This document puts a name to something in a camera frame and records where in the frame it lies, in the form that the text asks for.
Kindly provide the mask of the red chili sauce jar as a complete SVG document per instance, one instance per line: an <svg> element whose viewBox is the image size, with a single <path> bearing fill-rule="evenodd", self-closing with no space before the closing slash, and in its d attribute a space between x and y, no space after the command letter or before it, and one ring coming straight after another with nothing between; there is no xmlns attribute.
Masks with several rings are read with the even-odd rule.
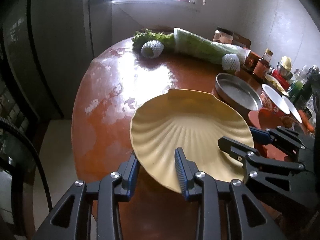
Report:
<svg viewBox="0 0 320 240"><path fill-rule="evenodd" d="M244 65L243 65L244 70L252 73L253 70L255 69L259 59L260 59L260 56L251 50L249 52L248 56L246 57L245 62L244 62Z"/></svg>

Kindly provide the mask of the brown sauce bottle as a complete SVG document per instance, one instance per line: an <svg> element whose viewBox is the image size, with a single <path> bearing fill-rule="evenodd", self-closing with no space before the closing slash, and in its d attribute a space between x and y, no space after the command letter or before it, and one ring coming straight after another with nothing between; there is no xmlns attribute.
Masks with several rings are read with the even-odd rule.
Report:
<svg viewBox="0 0 320 240"><path fill-rule="evenodd" d="M270 61L271 61L272 55L273 55L273 52L268 48L266 48L263 56L257 62L253 70L253 75L257 80L261 82L264 80L265 75L267 74L270 68Z"/></svg>

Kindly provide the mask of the small steel bowl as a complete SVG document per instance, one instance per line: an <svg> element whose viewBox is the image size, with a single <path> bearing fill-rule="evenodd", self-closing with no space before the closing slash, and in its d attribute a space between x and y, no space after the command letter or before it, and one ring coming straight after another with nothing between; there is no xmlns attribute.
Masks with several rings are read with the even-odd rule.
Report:
<svg viewBox="0 0 320 240"><path fill-rule="evenodd" d="M279 73L279 75L285 80L290 80L293 77L293 74L284 66L282 66L280 62L278 62L276 70Z"/></svg>

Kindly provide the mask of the white bowl red pattern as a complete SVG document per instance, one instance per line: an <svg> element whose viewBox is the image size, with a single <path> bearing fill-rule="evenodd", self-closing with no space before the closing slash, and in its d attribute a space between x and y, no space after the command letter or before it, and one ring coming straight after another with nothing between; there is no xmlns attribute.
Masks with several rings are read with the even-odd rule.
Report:
<svg viewBox="0 0 320 240"><path fill-rule="evenodd" d="M260 94L260 99L263 103L263 107L270 110L278 117L289 115L290 110L287 103L272 87L267 84L262 84L263 91Z"/></svg>

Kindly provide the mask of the green liquid plastic bottle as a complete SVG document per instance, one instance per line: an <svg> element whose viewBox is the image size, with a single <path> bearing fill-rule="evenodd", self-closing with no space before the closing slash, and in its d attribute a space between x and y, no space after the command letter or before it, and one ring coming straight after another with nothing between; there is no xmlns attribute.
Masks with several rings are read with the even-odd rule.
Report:
<svg viewBox="0 0 320 240"><path fill-rule="evenodd" d="M311 95L311 83L308 79L295 80L289 88L289 100L294 105L304 106Z"/></svg>

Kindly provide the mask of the red box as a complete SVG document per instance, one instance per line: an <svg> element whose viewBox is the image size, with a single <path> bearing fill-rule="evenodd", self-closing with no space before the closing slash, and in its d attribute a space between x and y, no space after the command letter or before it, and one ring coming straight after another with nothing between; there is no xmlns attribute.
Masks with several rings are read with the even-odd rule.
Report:
<svg viewBox="0 0 320 240"><path fill-rule="evenodd" d="M276 69L272 69L271 76L274 77L276 80L279 81L281 86L285 89L288 90L290 87L290 84L287 80L285 80Z"/></svg>

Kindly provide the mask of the green leafy lettuce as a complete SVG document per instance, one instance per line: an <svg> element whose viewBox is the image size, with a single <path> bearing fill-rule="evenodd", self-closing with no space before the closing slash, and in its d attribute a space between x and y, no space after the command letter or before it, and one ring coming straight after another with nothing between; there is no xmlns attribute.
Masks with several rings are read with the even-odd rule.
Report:
<svg viewBox="0 0 320 240"><path fill-rule="evenodd" d="M144 32L137 31L131 39L133 42L133 51L140 52L143 45L149 41L159 41L164 45L164 51L175 50L175 37L173 33L155 33L146 29Z"/></svg>

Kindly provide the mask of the dark refrigerator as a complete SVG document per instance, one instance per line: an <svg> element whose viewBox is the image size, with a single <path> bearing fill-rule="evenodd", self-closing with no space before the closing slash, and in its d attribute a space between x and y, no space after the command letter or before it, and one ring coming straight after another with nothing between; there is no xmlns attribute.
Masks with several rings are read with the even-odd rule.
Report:
<svg viewBox="0 0 320 240"><path fill-rule="evenodd" d="M1 42L9 74L27 109L70 119L93 57L88 0L2 0Z"/></svg>

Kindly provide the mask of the black thermos flask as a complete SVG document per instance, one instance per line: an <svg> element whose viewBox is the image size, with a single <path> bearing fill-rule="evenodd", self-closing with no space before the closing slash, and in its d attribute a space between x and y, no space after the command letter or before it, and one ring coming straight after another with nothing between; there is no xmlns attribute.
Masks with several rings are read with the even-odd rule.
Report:
<svg viewBox="0 0 320 240"><path fill-rule="evenodd" d="M316 65L309 69L307 81L311 88L314 110L319 112L319 68Z"/></svg>

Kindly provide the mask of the wrapped napa cabbage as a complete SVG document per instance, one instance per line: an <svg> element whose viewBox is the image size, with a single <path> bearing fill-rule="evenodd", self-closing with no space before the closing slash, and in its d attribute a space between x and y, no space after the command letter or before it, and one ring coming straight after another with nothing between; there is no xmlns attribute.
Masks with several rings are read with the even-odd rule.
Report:
<svg viewBox="0 0 320 240"><path fill-rule="evenodd" d="M235 54L243 64L250 50L232 44L213 42L181 28L174 28L175 51L181 54L221 64L226 54Z"/></svg>

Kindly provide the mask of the round metal pan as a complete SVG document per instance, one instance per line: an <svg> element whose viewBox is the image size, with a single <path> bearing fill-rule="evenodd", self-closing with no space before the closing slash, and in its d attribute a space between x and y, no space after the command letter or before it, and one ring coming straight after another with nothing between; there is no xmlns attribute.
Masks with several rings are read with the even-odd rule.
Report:
<svg viewBox="0 0 320 240"><path fill-rule="evenodd" d="M216 76L215 89L219 97L242 117L247 117L250 111L258 111L263 107L257 92L241 78L220 73Z"/></svg>

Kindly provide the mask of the yellow shell-shaped plate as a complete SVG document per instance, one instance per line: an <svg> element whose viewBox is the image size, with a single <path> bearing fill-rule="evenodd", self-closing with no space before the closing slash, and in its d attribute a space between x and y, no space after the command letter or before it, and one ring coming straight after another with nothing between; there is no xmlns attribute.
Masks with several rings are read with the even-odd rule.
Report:
<svg viewBox="0 0 320 240"><path fill-rule="evenodd" d="M181 189L174 152L179 147L214 179L244 179L242 163L220 150L221 137L254 146L249 126L238 112L213 94L195 90L170 89L141 105L130 122L131 145L140 164L177 193Z"/></svg>

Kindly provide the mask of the yellow cup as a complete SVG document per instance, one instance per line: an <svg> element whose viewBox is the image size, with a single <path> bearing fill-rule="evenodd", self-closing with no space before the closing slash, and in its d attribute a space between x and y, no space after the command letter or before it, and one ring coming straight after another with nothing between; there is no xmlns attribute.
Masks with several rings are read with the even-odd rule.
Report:
<svg viewBox="0 0 320 240"><path fill-rule="evenodd" d="M283 56L281 58L280 64L288 71L291 71L291 67L292 67L292 62L291 62L291 58L288 56Z"/></svg>

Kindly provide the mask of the foam-netted fruit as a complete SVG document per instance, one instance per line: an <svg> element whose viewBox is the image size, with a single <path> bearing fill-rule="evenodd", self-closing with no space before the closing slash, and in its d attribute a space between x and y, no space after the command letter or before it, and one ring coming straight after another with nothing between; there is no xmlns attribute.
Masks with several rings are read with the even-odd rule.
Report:
<svg viewBox="0 0 320 240"><path fill-rule="evenodd" d="M146 42L141 48L141 55L147 59L155 59L161 55L164 50L164 44L157 40Z"/></svg>
<svg viewBox="0 0 320 240"><path fill-rule="evenodd" d="M237 72L240 70L240 61L236 54L226 54L222 57L221 66L226 72Z"/></svg>

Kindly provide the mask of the red-brown plastic plate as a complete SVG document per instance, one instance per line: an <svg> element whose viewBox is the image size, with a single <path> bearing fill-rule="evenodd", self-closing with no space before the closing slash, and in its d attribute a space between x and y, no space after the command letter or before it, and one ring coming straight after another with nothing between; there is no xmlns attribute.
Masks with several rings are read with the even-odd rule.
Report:
<svg viewBox="0 0 320 240"><path fill-rule="evenodd" d="M281 120L272 111L266 108L261 108L258 111L250 111L248 113L248 119L251 126L262 130L284 126ZM271 144L262 145L255 141L254 146L265 158L288 162L291 161L284 152L277 149Z"/></svg>

